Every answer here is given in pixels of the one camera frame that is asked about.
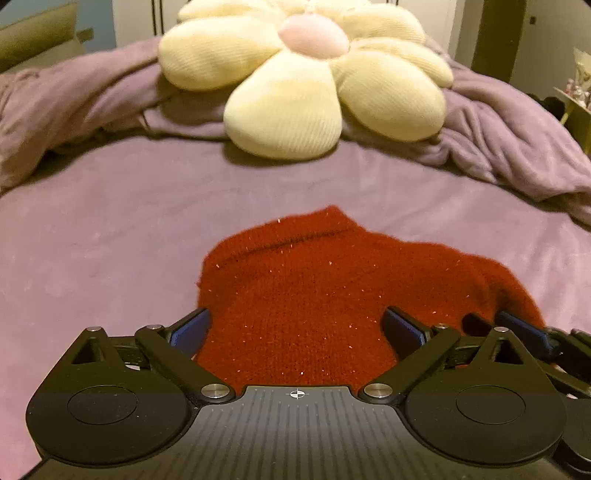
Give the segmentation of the red knitted sweater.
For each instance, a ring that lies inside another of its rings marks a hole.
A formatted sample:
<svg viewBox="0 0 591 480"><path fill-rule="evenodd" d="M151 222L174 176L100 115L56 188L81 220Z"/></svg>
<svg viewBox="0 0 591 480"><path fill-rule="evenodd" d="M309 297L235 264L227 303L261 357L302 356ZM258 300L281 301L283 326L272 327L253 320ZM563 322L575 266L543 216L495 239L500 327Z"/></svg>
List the red knitted sweater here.
<svg viewBox="0 0 591 480"><path fill-rule="evenodd" d="M504 265L370 232L335 207L218 243L202 263L198 304L211 327L195 360L235 390L361 389L396 364L381 326L391 306L428 326L500 311L543 325Z"/></svg>

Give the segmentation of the purple bed sheet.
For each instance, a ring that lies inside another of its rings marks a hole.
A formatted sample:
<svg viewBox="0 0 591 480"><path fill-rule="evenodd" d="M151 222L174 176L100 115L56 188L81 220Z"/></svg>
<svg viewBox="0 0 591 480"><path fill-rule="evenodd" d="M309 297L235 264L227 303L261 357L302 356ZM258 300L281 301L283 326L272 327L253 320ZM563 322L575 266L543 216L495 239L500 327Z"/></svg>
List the purple bed sheet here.
<svg viewBox="0 0 591 480"><path fill-rule="evenodd" d="M77 335L169 324L197 303L204 256L288 215L339 207L369 230L505 264L545 320L590 327L590 232L452 166L342 142L328 158L269 164L219 142L120 137L45 156L1 199L1 475L37 464L28 401Z"/></svg>

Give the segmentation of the purple crumpled blanket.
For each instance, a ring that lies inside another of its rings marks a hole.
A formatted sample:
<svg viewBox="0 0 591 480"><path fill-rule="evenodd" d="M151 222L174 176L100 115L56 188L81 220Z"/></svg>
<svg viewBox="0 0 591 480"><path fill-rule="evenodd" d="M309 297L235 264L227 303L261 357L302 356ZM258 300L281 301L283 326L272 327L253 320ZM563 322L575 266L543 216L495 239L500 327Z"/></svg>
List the purple crumpled blanket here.
<svg viewBox="0 0 591 480"><path fill-rule="evenodd" d="M23 183L50 150L129 131L222 141L228 91L190 93L167 82L155 40L74 57L1 77L1 187ZM342 135L423 165L455 164L466 175L551 201L590 220L590 161L560 122L528 95L452 64L447 114L433 139L401 143L370 131L352 114Z"/></svg>

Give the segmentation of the yellow side table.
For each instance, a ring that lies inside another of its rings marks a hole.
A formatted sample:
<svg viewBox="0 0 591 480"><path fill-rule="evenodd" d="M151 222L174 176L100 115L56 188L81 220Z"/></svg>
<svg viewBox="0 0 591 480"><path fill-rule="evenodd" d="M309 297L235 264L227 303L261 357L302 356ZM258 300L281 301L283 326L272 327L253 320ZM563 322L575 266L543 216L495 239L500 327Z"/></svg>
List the yellow side table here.
<svg viewBox="0 0 591 480"><path fill-rule="evenodd" d="M561 89L554 88L554 90L565 102L565 113L560 120L561 124L569 131L583 152L590 156L590 111Z"/></svg>

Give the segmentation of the cream flower shaped pillow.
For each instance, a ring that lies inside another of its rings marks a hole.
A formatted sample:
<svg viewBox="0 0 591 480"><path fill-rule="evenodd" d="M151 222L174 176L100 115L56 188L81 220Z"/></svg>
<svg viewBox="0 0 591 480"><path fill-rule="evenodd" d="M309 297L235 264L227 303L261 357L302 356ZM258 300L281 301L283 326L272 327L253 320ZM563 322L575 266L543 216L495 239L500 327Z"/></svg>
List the cream flower shaped pillow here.
<svg viewBox="0 0 591 480"><path fill-rule="evenodd" d="M369 1L190 1L158 62L179 89L228 89L229 140L287 161L332 150L345 114L394 141L431 138L454 82L413 13Z"/></svg>

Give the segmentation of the olive green headboard cushion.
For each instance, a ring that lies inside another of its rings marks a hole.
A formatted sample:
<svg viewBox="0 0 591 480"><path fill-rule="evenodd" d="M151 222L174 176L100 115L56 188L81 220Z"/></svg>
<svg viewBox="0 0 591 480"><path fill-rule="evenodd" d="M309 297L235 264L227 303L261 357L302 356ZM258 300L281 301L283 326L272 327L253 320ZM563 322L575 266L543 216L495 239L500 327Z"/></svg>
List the olive green headboard cushion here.
<svg viewBox="0 0 591 480"><path fill-rule="evenodd" d="M44 10L1 27L1 72L44 68L84 55L94 29L77 28L78 2Z"/></svg>

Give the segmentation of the dark door frame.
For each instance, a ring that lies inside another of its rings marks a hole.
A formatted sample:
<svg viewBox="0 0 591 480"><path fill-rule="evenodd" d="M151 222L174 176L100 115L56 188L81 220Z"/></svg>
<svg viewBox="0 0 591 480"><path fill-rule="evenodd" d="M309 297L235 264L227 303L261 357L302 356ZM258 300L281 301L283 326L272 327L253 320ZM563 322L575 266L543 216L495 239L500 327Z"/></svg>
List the dark door frame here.
<svg viewBox="0 0 591 480"><path fill-rule="evenodd" d="M526 0L485 0L471 69L509 82L526 13Z"/></svg>

